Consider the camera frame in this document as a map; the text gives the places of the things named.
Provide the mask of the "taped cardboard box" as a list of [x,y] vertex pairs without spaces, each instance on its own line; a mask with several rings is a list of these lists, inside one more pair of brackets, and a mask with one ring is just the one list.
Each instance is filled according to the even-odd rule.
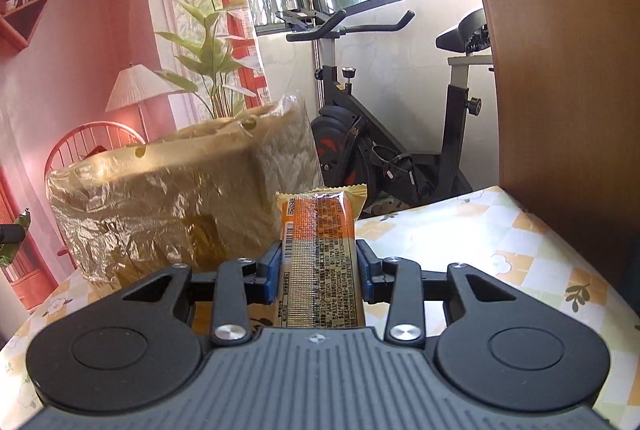
[[90,156],[46,184],[81,274],[111,292],[174,263],[208,272],[260,257],[280,237],[278,194],[323,180],[305,102],[293,94]]

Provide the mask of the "green snack packet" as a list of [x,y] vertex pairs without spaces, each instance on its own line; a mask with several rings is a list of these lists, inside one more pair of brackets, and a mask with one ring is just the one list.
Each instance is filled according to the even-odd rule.
[[29,208],[21,212],[11,224],[2,224],[0,228],[0,264],[2,268],[13,263],[18,250],[26,239],[32,216]]

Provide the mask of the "wooden headboard panel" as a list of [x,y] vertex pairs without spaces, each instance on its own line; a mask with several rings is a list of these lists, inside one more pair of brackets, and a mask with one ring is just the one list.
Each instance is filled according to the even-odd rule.
[[609,282],[639,238],[639,0],[483,0],[499,183]]

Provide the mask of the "orange snack bar wrapper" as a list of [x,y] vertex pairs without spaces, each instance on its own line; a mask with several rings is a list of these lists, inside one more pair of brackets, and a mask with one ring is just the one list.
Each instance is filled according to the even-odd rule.
[[277,194],[282,220],[278,326],[364,325],[355,222],[367,198],[364,184]]

